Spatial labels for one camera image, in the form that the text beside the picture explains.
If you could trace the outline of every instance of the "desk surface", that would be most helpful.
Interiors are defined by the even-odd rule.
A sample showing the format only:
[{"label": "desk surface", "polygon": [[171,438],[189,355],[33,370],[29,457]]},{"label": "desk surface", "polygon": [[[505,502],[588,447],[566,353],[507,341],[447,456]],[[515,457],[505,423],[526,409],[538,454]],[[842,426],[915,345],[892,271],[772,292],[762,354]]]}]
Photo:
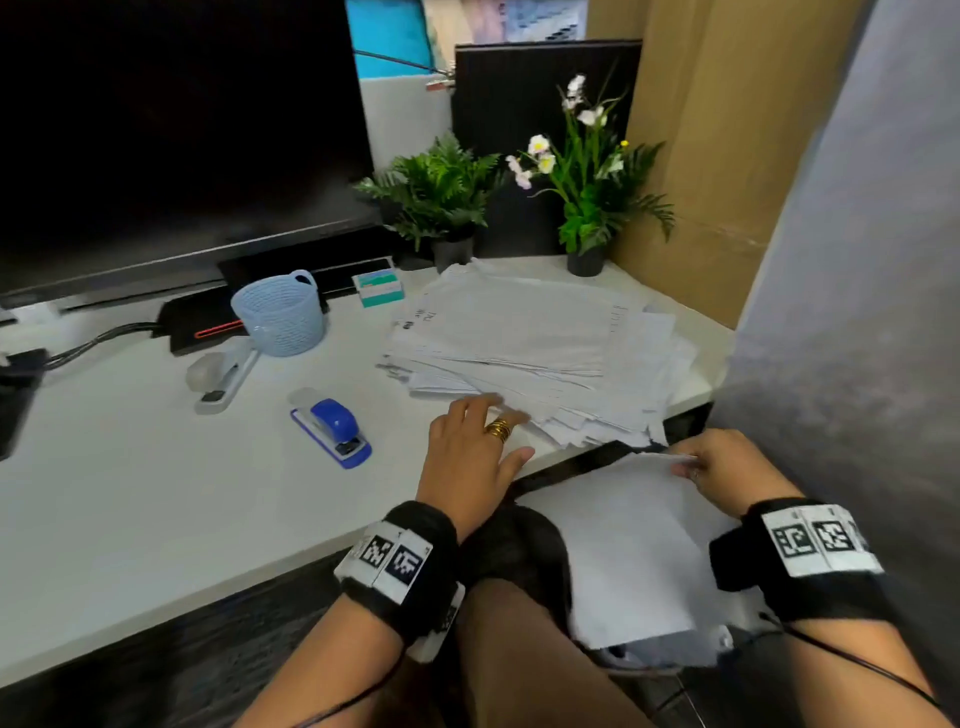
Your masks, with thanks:
[{"label": "desk surface", "polygon": [[[502,262],[526,276],[572,278],[560,257]],[[434,277],[402,274],[408,296]],[[678,330],[701,348],[668,414],[711,399],[729,329],[611,264],[592,283],[676,313]],[[166,339],[116,340],[48,376],[16,452],[0,463],[0,686],[333,553],[412,497],[428,424],[449,398],[411,397],[374,368],[397,305],[331,301],[320,346],[261,357],[215,416],[194,414],[197,395],[184,384],[199,355],[174,358]],[[97,332],[158,307],[3,328],[0,351],[59,351],[67,328]],[[344,471],[303,436],[286,397],[304,386],[353,411],[372,443],[368,462]],[[534,429],[517,439],[514,447],[537,449],[522,474],[579,452]]]}]

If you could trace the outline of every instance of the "leg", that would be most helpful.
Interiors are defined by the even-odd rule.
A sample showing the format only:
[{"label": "leg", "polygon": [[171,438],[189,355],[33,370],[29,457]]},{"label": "leg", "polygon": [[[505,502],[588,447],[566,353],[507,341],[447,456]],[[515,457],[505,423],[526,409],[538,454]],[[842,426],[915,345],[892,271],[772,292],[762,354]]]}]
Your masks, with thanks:
[{"label": "leg", "polygon": [[476,728],[652,723],[514,584],[485,579],[468,593],[457,642]]}]

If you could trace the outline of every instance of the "person's left arm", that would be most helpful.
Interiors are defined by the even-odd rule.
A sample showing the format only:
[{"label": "person's left arm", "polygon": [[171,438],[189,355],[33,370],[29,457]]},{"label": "person's left arm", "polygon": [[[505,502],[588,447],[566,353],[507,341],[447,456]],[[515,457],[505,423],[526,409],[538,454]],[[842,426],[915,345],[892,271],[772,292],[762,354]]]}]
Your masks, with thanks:
[{"label": "person's left arm", "polygon": [[[520,448],[503,462],[503,444],[484,433],[487,411],[500,398],[481,395],[457,400],[430,425],[430,442],[417,500],[442,511],[463,540],[486,521],[503,499],[532,448]],[[501,417],[513,426],[526,419]],[[306,636],[273,681],[234,728],[293,728],[382,680],[401,659],[403,641],[385,622],[346,595],[340,596]],[[375,694],[331,716],[323,728],[353,728],[369,720]]]}]

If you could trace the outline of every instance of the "hand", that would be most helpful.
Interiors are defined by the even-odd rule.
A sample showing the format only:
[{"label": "hand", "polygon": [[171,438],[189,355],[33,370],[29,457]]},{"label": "hand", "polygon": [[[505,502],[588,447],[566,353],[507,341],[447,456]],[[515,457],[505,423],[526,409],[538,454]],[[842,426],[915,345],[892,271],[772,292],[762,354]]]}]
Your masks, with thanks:
[{"label": "hand", "polygon": [[[430,424],[417,500],[446,513],[460,543],[493,514],[520,468],[534,456],[533,448],[520,448],[500,462],[503,443],[483,430],[487,410],[502,401],[498,395],[456,400]],[[512,410],[500,417],[510,427],[530,419]]]},{"label": "hand", "polygon": [[697,458],[695,463],[675,463],[673,474],[692,480],[707,500],[734,518],[762,500],[804,496],[735,429],[709,429],[677,443],[670,452]]}]

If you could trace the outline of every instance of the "gold ring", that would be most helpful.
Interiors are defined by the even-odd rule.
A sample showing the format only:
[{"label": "gold ring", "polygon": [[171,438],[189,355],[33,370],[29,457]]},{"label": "gold ring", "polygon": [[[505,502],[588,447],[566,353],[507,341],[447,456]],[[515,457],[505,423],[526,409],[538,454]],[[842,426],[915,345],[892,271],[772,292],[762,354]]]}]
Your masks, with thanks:
[{"label": "gold ring", "polygon": [[489,425],[484,427],[483,431],[488,435],[493,435],[494,437],[499,438],[500,442],[506,445],[507,438],[510,437],[510,433],[513,431],[513,428],[507,424],[506,420],[498,417]]}]

